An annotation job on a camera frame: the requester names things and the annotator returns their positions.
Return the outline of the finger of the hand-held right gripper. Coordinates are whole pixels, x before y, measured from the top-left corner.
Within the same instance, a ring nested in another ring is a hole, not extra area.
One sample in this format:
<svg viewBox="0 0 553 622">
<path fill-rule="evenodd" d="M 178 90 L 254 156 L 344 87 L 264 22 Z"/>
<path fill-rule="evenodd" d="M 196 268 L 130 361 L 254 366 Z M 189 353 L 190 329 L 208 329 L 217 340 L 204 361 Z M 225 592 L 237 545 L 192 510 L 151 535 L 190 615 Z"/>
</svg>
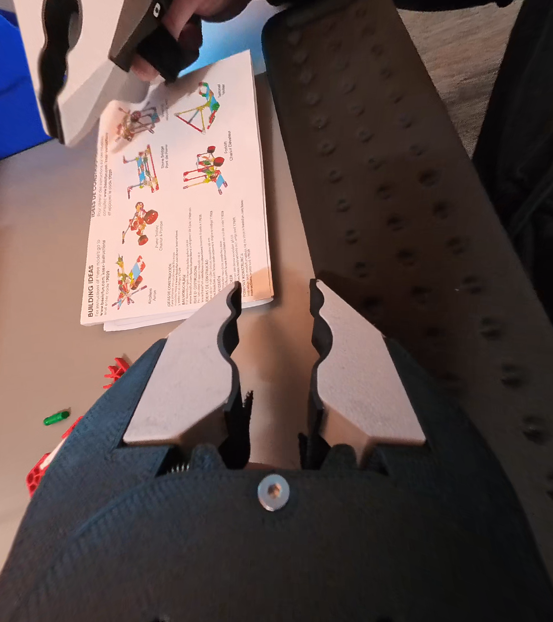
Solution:
<svg viewBox="0 0 553 622">
<path fill-rule="evenodd" d="M 66 57 L 67 77 L 57 96 L 59 142 L 68 147 L 88 134 L 110 102 L 139 103 L 146 97 L 148 83 L 132 72 L 132 62 L 138 43 L 156 27 L 153 1 L 79 4 L 81 28 Z"/>
<path fill-rule="evenodd" d="M 13 1 L 41 122 L 48 136 L 65 143 L 60 96 L 68 79 L 68 55 L 82 26 L 80 1 Z"/>
</svg>

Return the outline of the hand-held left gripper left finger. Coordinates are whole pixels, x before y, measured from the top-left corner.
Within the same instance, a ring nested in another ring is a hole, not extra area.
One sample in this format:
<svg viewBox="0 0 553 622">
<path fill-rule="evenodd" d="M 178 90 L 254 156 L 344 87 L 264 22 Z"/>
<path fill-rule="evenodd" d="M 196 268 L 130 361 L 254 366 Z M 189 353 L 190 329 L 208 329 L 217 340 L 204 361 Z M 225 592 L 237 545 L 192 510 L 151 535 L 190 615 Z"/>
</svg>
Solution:
<svg viewBox="0 0 553 622">
<path fill-rule="evenodd" d="M 226 285 L 167 337 L 124 434 L 127 445 L 209 443 L 229 469 L 250 459 L 252 394 L 242 396 L 232 360 L 239 344 L 242 285 Z"/>
</svg>

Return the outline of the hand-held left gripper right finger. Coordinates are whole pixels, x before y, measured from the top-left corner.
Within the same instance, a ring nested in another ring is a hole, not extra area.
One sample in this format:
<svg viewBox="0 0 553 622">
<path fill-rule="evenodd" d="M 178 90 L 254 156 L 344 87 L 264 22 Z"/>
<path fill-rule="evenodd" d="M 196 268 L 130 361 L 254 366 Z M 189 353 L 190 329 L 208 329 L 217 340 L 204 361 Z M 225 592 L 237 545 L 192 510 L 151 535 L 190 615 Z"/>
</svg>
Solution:
<svg viewBox="0 0 553 622">
<path fill-rule="evenodd" d="M 320 279 L 310 281 L 311 372 L 308 432 L 299 436 L 303 469 L 318 469 L 330 449 L 349 446 L 358 465 L 378 445 L 424 447 L 426 437 L 372 323 Z"/>
</svg>

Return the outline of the white instruction booklet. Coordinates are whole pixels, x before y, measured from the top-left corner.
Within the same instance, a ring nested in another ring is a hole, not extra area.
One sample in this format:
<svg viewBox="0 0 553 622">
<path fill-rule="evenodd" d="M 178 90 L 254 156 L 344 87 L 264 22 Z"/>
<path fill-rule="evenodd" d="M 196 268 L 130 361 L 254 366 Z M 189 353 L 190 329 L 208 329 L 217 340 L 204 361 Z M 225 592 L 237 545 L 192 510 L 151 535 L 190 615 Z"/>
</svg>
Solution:
<svg viewBox="0 0 553 622">
<path fill-rule="evenodd" d="M 272 301 L 250 50 L 111 101 L 97 138 L 82 325 L 184 320 L 234 282 Z"/>
</svg>

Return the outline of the black perforated board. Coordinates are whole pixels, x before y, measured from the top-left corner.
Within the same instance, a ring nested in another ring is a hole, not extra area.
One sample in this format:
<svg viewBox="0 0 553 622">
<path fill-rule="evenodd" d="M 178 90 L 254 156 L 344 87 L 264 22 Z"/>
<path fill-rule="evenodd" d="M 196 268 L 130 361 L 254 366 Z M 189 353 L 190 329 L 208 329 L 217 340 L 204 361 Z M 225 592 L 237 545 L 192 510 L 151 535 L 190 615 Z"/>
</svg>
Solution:
<svg viewBox="0 0 553 622">
<path fill-rule="evenodd" d="M 553 328 L 391 1 L 262 31 L 315 276 L 488 441 L 553 581 Z"/>
</svg>

